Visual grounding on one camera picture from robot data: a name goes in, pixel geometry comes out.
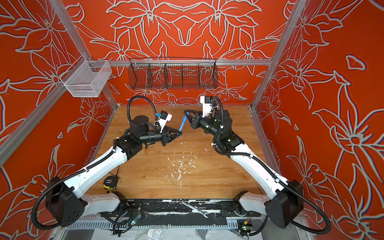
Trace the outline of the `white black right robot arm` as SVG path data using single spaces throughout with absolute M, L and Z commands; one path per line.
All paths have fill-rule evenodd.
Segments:
M 213 136 L 211 145 L 216 153 L 232 159 L 245 169 L 262 187 L 266 196 L 246 192 L 239 204 L 247 212 L 260 213 L 277 227 L 289 224 L 315 235 L 328 234 L 332 225 L 325 212 L 304 195 L 302 184 L 289 181 L 264 163 L 232 129 L 233 120 L 218 97 L 202 97 L 202 110 L 184 110 L 184 118 L 193 129 L 202 129 Z M 313 208 L 324 220 L 325 227 L 312 229 L 295 221 L 305 206 Z

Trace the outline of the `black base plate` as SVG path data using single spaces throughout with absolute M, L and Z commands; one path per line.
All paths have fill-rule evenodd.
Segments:
M 208 218 L 213 217 L 260 217 L 258 212 L 246 211 L 240 202 L 233 199 L 183 199 L 185 202 L 208 212 Z M 196 214 L 188 207 L 179 203 L 179 199 L 128 199 L 122 201 L 113 210 L 98 210 L 97 213 L 109 217 L 118 216 L 123 212 L 142 215 L 171 216 Z

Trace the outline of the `yellow black tape measure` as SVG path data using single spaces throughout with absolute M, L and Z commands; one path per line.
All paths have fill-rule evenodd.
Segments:
M 118 181 L 118 176 L 108 176 L 103 182 L 103 187 L 105 190 L 115 190 L 117 188 Z

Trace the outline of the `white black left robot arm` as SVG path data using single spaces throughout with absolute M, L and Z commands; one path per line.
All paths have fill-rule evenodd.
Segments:
M 127 105 L 127 118 L 130 127 L 121 137 L 113 140 L 112 147 L 96 160 L 64 178 L 54 177 L 47 188 L 37 198 L 31 212 L 31 221 L 39 230 L 51 230 L 67 227 L 78 219 L 88 215 L 100 214 L 114 225 L 120 222 L 112 220 L 107 214 L 128 210 L 127 198 L 118 191 L 103 195 L 88 195 L 87 191 L 111 170 L 132 159 L 142 149 L 161 143 L 166 146 L 182 135 L 182 132 L 168 127 L 172 114 L 157 112 L 154 103 L 150 103 L 155 121 L 151 123 L 147 116 L 131 117 L 133 101 L 141 96 L 132 97 Z

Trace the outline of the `blue pen cap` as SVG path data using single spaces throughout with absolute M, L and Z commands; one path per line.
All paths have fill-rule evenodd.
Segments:
M 181 124 L 181 128 L 183 128 L 183 126 L 184 126 L 184 124 L 185 124 L 185 122 L 187 121 L 187 117 L 186 116 L 184 116 L 183 117 L 183 121 L 182 121 L 182 124 Z

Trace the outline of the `clear plastic bin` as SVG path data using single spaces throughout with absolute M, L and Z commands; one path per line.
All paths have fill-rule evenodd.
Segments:
M 79 61 L 60 81 L 75 98 L 97 98 L 112 74 L 108 61 Z

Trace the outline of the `silver wrench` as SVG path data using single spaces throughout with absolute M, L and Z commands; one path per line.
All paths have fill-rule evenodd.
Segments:
M 201 214 L 202 216 L 204 216 L 205 218 L 208 218 L 208 212 L 206 211 L 203 211 L 203 210 L 200 210 L 198 209 L 197 207 L 194 207 L 192 206 L 191 204 L 185 202 L 183 199 L 179 199 L 179 203 L 188 207 L 189 209 L 191 209 L 194 213 L 199 213 Z

